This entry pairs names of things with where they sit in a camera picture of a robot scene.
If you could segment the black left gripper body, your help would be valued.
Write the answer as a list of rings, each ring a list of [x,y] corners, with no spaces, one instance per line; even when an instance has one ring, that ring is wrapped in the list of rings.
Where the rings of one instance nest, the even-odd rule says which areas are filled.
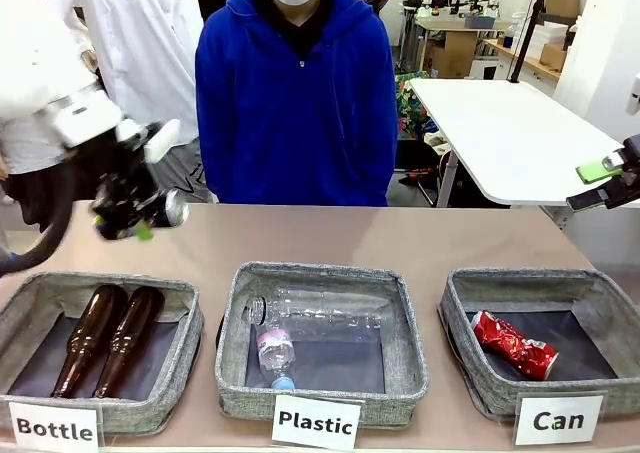
[[[151,175],[145,153],[164,124],[138,125],[127,120],[124,125],[133,128],[133,135],[113,146],[115,160],[101,176],[92,201],[94,217],[100,215],[107,222],[105,227],[95,228],[109,241],[134,236],[134,226],[140,221],[152,229],[168,226],[167,192]]]

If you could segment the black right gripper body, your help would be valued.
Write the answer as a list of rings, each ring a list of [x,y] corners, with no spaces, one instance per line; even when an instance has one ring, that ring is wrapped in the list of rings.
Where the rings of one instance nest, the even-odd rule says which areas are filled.
[[[639,198],[639,135],[625,139],[622,147],[602,160],[610,173],[603,186],[606,208],[617,208]]]

